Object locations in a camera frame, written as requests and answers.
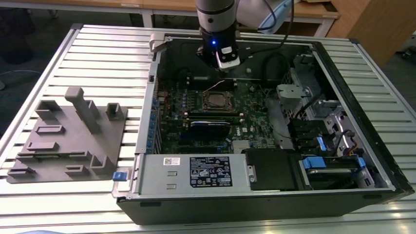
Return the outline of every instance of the slotted metal table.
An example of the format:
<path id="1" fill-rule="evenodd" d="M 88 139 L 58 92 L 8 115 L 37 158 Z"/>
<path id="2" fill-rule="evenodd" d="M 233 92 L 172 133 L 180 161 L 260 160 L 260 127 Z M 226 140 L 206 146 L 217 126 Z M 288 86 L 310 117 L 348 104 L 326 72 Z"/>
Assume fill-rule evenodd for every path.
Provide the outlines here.
<path id="1" fill-rule="evenodd" d="M 129 108 L 118 167 L 133 164 L 141 106 L 149 75 L 149 38 L 153 32 L 196 35 L 196 31 L 84 25 L 70 29 L 34 88 L 0 140 L 0 233 L 33 230 L 62 233 L 402 233 L 416 230 L 416 195 L 389 204 L 364 207 L 342 217 L 138 226 L 110 195 L 113 182 L 8 184 L 8 169 L 22 148 L 37 115 L 38 100 L 64 99 L 69 86 L 84 88 L 85 99 Z M 241 34 L 244 38 L 282 37 Z M 330 55 L 368 118 L 416 188 L 416 113 L 358 44 L 346 39 L 289 37 L 320 41 Z M 120 183 L 118 190 L 128 184 Z"/>

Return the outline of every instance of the white sticker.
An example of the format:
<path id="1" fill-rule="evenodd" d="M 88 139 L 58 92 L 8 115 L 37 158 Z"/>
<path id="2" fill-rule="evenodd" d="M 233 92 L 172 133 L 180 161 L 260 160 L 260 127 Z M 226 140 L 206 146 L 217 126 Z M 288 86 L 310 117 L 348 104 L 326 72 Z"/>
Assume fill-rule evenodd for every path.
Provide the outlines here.
<path id="1" fill-rule="evenodd" d="M 138 7 L 138 4 L 124 4 L 124 3 L 121 3 L 120 5 L 121 6 L 128 6 L 128 7 Z"/>
<path id="2" fill-rule="evenodd" d="M 162 165 L 164 166 L 178 166 L 181 164 L 180 157 L 164 157 L 162 158 Z"/>
<path id="3" fill-rule="evenodd" d="M 225 47 L 221 49 L 222 54 L 229 54 L 233 51 L 232 47 Z"/>
<path id="4" fill-rule="evenodd" d="M 337 16 L 322 15 L 322 18 L 337 18 Z"/>

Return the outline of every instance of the green motherboard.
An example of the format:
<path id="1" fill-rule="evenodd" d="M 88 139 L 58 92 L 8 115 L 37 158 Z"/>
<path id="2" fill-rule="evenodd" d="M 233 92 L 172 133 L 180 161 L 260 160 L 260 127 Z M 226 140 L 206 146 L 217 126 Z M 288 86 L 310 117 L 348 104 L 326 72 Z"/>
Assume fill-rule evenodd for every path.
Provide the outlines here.
<path id="1" fill-rule="evenodd" d="M 177 83 L 158 87 L 162 154 L 232 154 L 234 140 L 246 140 L 254 148 L 276 147 L 265 107 L 273 90 L 249 82 L 232 85 L 232 91 L 188 90 Z M 229 123 L 225 139 L 184 137 L 194 121 Z"/>

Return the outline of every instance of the cable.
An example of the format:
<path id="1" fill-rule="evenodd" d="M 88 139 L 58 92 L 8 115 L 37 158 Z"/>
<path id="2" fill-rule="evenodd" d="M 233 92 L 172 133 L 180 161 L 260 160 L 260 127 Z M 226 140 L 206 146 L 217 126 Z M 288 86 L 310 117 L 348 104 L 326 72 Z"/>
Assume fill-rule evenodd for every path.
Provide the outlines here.
<path id="1" fill-rule="evenodd" d="M 266 77 L 265 77 L 266 65 L 268 65 L 270 59 L 272 59 L 274 56 L 281 57 L 281 58 L 284 59 L 284 63 L 285 63 L 285 66 L 286 66 L 286 73 L 290 71 L 290 64 L 289 64 L 289 62 L 288 62 L 286 57 L 284 56 L 284 54 L 281 54 L 280 52 L 276 51 L 273 54 L 269 54 L 269 55 L 264 58 L 264 60 L 262 60 L 262 62 L 261 62 L 261 65 L 260 65 L 260 66 L 261 66 L 261 75 L 260 75 L 260 79 L 261 79 L 262 81 L 266 80 Z"/>
<path id="2" fill-rule="evenodd" d="M 297 116 L 300 115 L 300 113 L 302 111 L 305 111 L 305 109 L 316 102 L 316 100 L 318 99 L 318 97 L 322 95 L 322 92 L 320 92 L 318 94 L 316 94 L 312 99 L 308 101 L 308 103 L 300 108 L 300 110 L 297 111 L 294 118 L 297 118 Z"/>
<path id="3" fill-rule="evenodd" d="M 2 75 L 5 75 L 5 74 L 9 74 L 9 73 L 12 73 L 12 72 L 32 72 L 32 73 L 36 73 L 36 74 L 40 74 L 40 75 L 41 75 L 41 73 L 37 72 L 37 71 L 32 71 L 32 70 L 14 70 L 14 71 L 9 71 L 9 72 L 2 72 L 2 73 L 0 73 L 0 76 L 2 76 Z"/>
<path id="4" fill-rule="evenodd" d="M 336 146 L 333 148 L 333 153 L 330 154 L 330 157 L 334 157 L 337 155 L 337 150 L 338 150 L 338 145 L 340 145 L 340 141 L 342 140 L 342 137 L 344 135 L 350 132 L 349 129 L 345 129 L 341 133 L 340 133 L 340 136 L 338 136 L 338 139 L 337 139 L 337 143 L 336 143 Z"/>
<path id="5" fill-rule="evenodd" d="M 206 92 L 208 90 L 210 90 L 214 86 L 217 86 L 220 83 L 222 83 L 225 80 L 221 80 L 221 81 L 218 81 L 213 86 L 210 86 L 210 88 L 208 88 L 205 91 L 202 91 L 202 93 L 204 92 Z"/>
<path id="6" fill-rule="evenodd" d="M 256 53 L 260 53 L 260 52 L 265 52 L 265 51 L 270 51 L 270 50 L 278 50 L 284 43 L 286 42 L 286 38 L 288 38 L 288 35 L 290 33 L 290 29 L 292 29 L 292 24 L 293 24 L 293 18 L 294 18 L 294 0 L 292 0 L 292 15 L 290 15 L 290 21 L 288 23 L 288 28 L 286 28 L 286 32 L 285 32 L 285 37 L 284 39 L 281 40 L 280 42 L 280 45 L 274 48 L 268 48 L 268 49 L 262 49 L 262 50 L 257 50 L 254 52 L 250 53 L 250 55 L 256 54 Z"/>
<path id="7" fill-rule="evenodd" d="M 272 128 L 273 132 L 277 133 L 277 135 L 280 135 L 284 138 L 288 138 L 288 139 L 293 140 L 293 138 L 290 138 L 290 137 L 282 135 L 280 132 L 277 132 L 276 129 L 273 128 L 273 125 L 270 125 L 270 128 Z"/>
<path id="8" fill-rule="evenodd" d="M 350 137 L 349 138 L 352 143 L 353 143 L 353 147 L 350 147 L 350 149 L 346 151 L 345 156 L 350 156 L 353 151 L 357 149 L 358 147 L 358 143 L 354 141 L 354 139 Z"/>
<path id="9" fill-rule="evenodd" d="M 265 6 L 266 6 L 266 8 L 268 8 L 268 10 L 269 10 L 269 12 L 270 12 L 270 14 L 272 14 L 272 17 L 273 17 L 273 24 L 272 24 L 270 26 L 268 26 L 268 27 L 257 28 L 257 31 L 269 30 L 269 29 L 272 29 L 272 28 L 276 26 L 276 24 L 277 24 L 276 14 L 274 14 L 274 11 L 273 11 L 273 9 L 272 9 L 272 7 L 270 7 L 270 4 L 268 4 L 266 0 L 262 0 L 262 2 L 264 2 Z"/>

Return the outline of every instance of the wooden cabinet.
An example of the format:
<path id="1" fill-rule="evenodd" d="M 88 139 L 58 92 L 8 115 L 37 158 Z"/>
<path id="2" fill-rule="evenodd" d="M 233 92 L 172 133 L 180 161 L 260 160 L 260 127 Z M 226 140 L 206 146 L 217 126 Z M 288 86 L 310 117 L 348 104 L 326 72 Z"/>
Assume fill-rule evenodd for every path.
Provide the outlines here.
<path id="1" fill-rule="evenodd" d="M 341 17 L 326 37 L 354 38 L 382 66 L 416 30 L 416 0 L 332 0 Z"/>

